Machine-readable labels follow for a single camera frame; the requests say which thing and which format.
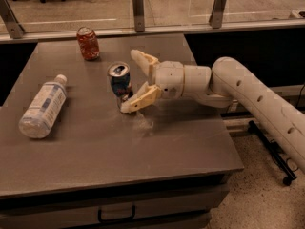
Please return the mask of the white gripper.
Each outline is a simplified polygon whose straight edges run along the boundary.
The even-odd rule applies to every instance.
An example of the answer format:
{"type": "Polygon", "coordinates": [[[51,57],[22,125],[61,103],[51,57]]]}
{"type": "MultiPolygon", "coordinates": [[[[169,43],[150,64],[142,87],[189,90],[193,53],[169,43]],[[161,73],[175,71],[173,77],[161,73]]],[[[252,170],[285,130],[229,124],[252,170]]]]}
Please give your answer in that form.
{"type": "Polygon", "coordinates": [[[131,58],[148,77],[138,92],[123,102],[120,111],[123,114],[136,112],[152,105],[160,96],[164,99],[177,99],[184,88],[184,66],[180,62],[164,61],[155,70],[155,84],[153,70],[159,60],[139,50],[131,50],[131,58]]]}

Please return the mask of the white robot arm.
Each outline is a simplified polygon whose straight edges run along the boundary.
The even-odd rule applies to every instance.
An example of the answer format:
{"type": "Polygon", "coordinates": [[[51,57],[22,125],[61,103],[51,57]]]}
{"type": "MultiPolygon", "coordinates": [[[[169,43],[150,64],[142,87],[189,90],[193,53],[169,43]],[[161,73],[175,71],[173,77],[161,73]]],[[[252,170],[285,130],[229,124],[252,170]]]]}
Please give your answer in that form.
{"type": "Polygon", "coordinates": [[[305,172],[305,114],[237,60],[220,57],[209,68],[175,61],[161,62],[139,50],[132,50],[131,58],[148,80],[121,104],[122,113],[136,112],[152,105],[158,98],[191,98],[216,108],[228,107],[237,100],[305,172]]]}

